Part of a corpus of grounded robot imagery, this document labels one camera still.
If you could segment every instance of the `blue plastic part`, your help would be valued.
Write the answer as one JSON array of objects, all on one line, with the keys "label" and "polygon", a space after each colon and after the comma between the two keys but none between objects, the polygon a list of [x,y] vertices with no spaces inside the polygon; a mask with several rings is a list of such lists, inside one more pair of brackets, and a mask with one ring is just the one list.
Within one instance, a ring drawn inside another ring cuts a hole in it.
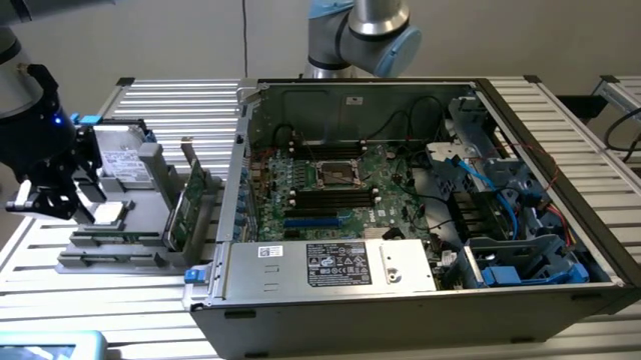
[{"label": "blue plastic part", "polygon": [[310,19],[336,14],[354,7],[354,0],[311,0]]},{"label": "blue plastic part", "polygon": [[107,340],[99,331],[0,331],[4,347],[73,347],[69,360],[104,360]]},{"label": "blue plastic part", "polygon": [[542,279],[521,280],[514,266],[487,266],[481,273],[489,287],[583,284],[590,280],[583,264],[573,264],[567,272],[561,271]]},{"label": "blue plastic part", "polygon": [[340,227],[340,219],[338,218],[327,218],[327,219],[292,219],[284,220],[283,227],[287,228],[339,228]]},{"label": "blue plastic part", "polygon": [[85,116],[81,117],[81,120],[80,120],[79,124],[93,126],[93,125],[100,124],[101,120],[103,120],[103,117],[100,115],[85,115]]},{"label": "blue plastic part", "polygon": [[144,142],[145,142],[145,143],[156,143],[156,142],[157,142],[156,136],[155,136],[155,134],[153,134],[153,131],[149,130],[149,131],[147,132],[147,135],[144,136]]},{"label": "blue plastic part", "polygon": [[521,277],[514,266],[487,266],[481,273],[489,287],[521,285]]},{"label": "blue plastic part", "polygon": [[198,270],[191,268],[184,271],[184,284],[204,284],[207,272],[204,270]]},{"label": "blue plastic part", "polygon": [[570,275],[570,280],[567,280],[569,284],[583,284],[590,281],[590,275],[587,274],[583,264],[574,264],[567,273]]},{"label": "blue plastic part", "polygon": [[413,25],[407,26],[378,62],[372,73],[375,77],[398,77],[401,75],[414,60],[422,39],[423,34],[419,28]]}]

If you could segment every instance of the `white sticker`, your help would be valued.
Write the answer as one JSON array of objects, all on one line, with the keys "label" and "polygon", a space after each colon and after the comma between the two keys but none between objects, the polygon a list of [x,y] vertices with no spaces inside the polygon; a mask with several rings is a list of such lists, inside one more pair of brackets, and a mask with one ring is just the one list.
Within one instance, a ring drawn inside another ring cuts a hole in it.
[{"label": "white sticker", "polygon": [[283,246],[259,246],[258,257],[280,257],[283,255]]},{"label": "white sticker", "polygon": [[346,100],[347,105],[363,105],[363,97],[362,96],[348,96]]},{"label": "white sticker", "polygon": [[139,159],[137,151],[103,151],[101,159],[105,174],[117,178],[120,182],[151,181],[149,173]]}]

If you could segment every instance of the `warning label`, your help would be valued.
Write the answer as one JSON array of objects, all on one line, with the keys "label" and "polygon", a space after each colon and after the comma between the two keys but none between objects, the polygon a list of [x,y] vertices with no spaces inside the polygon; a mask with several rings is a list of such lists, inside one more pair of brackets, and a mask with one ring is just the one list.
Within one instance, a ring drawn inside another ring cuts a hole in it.
[{"label": "warning label", "polygon": [[307,283],[312,287],[371,285],[364,242],[307,244]]},{"label": "warning label", "polygon": [[105,174],[113,176],[120,182],[149,182],[149,173],[139,159],[139,152],[103,151],[103,166]]}]

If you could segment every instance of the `power supply label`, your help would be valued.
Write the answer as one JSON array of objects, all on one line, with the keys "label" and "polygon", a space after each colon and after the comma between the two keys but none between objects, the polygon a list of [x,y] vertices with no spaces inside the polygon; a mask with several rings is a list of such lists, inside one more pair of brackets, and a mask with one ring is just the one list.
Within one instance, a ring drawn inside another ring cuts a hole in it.
[{"label": "power supply label", "polygon": [[307,244],[307,283],[312,287],[371,285],[364,242]]}]

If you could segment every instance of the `blue clip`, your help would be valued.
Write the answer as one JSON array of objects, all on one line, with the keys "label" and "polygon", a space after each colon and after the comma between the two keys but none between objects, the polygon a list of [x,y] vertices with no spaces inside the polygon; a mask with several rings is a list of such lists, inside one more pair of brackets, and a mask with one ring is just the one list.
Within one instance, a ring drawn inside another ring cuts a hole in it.
[{"label": "blue clip", "polygon": [[93,125],[100,124],[101,120],[103,120],[103,117],[100,115],[85,115],[85,116],[83,116],[79,124],[93,126]]},{"label": "blue clip", "polygon": [[71,122],[73,122],[75,125],[79,123],[79,118],[80,118],[80,114],[76,112],[69,116],[69,120]]},{"label": "blue clip", "polygon": [[206,271],[195,268],[184,272],[184,284],[204,284]]}]

